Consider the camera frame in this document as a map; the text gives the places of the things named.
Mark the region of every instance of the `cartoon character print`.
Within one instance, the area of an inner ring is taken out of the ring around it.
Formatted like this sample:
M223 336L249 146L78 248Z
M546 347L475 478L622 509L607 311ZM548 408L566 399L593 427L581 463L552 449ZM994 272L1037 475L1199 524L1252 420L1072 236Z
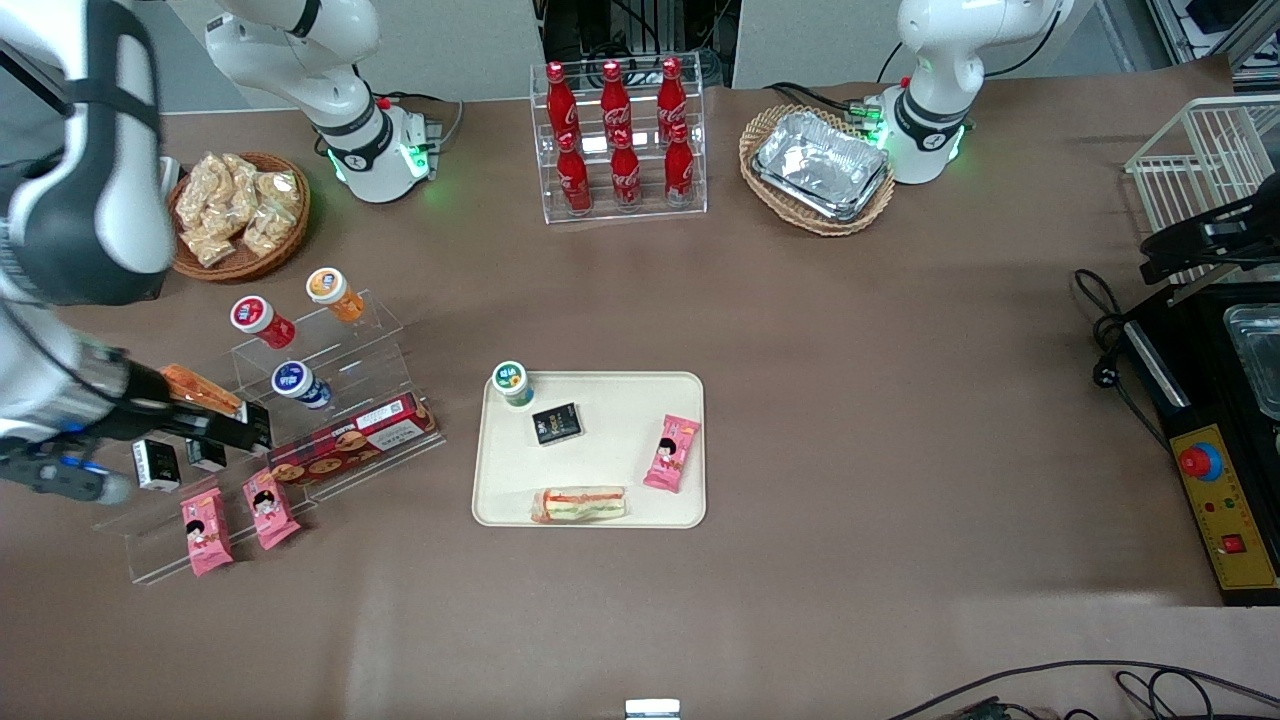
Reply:
M253 515L256 518L266 518L268 520L275 518L275 514L280 511L280 501L275 500L275 495L264 489L253 496Z
M209 547L209 544L212 543L215 539L218 539L218 533L205 534L204 521L191 520L189 523L187 523L187 542L191 543L191 547L195 548Z
M669 437L664 437L658 441L658 470L678 470L684 465L676 461L676 441Z

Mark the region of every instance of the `acrylic display stand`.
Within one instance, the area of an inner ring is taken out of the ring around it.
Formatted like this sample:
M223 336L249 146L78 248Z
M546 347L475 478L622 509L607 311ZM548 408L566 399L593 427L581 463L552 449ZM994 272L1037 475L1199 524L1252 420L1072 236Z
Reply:
M344 324L325 309L319 309L294 322L297 337L284 350L271 350L253 338L230 352L192 370L234 392L244 400L259 402L271 415L275 446L298 439L325 424L349 416L364 407L412 392L424 397L413 386L397 340L402 325L369 291L365 314L358 323ZM324 410L308 410L301 402L280 397L271 391L270 377L285 360L305 361L333 389L334 401ZM242 486L253 473L266 468L266 454L248 454L228 447L228 466L207 473L187 464L182 438L154 433L148 437L166 442L178 451L182 487L172 493L133 489L123 505L101 507L95 530L124 537L129 579L138 584L159 582L184 570L187 538L180 521L183 498L216 486L221 489L228 533L232 544L253 537L253 518L244 501ZM439 429L420 436L379 455L367 464L323 482L307 486L285 484L293 514L303 514L335 495L361 484L378 473L444 442ZM95 461L134 478L129 443L114 443L95 456ZM241 559L243 547L233 553Z
M604 60L564 63L564 82L577 99L577 119L582 131L581 152L586 160L586 177L591 187L593 209L576 218L570 214L561 191L556 161L559 149L547 117L547 65L534 65L530 76L530 104L534 117L534 149L538 179L541 183L543 217L547 224L575 220L605 220L646 215L677 215L707 211L707 123L703 96L703 67L696 53L676 56L684 67L685 122L689 124L689 147L694 151L694 193L686 208L672 208L666 200L666 149L658 145L658 88L662 87L662 59L669 55L620 58L622 82L631 97L631 140L640 159L640 208L631 213L618 210L613 200L612 154L604 140L600 118L600 91L604 87Z

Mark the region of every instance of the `bottle with red cap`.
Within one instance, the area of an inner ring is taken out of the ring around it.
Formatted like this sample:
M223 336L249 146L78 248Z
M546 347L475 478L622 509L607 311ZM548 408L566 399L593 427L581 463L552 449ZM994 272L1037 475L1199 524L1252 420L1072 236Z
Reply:
M591 188L586 181L586 163L577 154L577 145L570 135L557 138L561 156L556 161L556 170L561 176L561 190L564 191L564 200L568 202L568 214L582 217L591 211Z
M689 147L689 126L671 127L671 145L667 146L667 204L686 208L694 199L694 151Z
M556 142L561 137L568 136L573 143L581 137L577 127L577 99L573 91L564 83L564 65L557 60L547 63L547 115L552 120L552 132L556 133Z
M617 200L618 211L635 213L640 209L640 159L631 149L631 132L617 136L620 147L613 150L609 167L613 170L613 199Z
M680 82L680 58L662 61L662 87L658 90L658 142L671 142L671 128L685 124L685 86Z
M622 65L617 60L604 61L600 113L604 115L604 137L609 147L631 147L631 97L627 88L622 87Z

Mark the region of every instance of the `green led light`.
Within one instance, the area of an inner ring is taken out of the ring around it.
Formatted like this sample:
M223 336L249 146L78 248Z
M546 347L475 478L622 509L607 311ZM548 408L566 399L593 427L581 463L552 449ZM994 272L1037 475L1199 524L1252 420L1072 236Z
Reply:
M950 163L951 160L955 160L956 155L960 154L960 140L963 137L964 137L964 126L960 126L960 129L956 131L956 142L955 142L955 145L951 146L951 154L947 155L947 163Z
M337 173L338 179L340 179L343 184L346 184L347 176L342 174L342 164L339 164L338 158L333 155L333 150L329 150L328 152L329 152L329 161L333 163L333 172Z
M431 156L420 146L401 145L401 156L404 158L408 172L413 173L415 178L420 178L430 172L429 164Z

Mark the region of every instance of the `bottle with blue cap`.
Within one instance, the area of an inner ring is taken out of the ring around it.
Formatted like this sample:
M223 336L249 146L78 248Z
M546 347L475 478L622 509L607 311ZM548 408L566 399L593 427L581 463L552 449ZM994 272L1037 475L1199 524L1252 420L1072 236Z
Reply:
M271 389L284 397L297 400L311 410L326 407L333 401L333 391L329 383L321 380L297 360L280 363L280 366L271 374Z

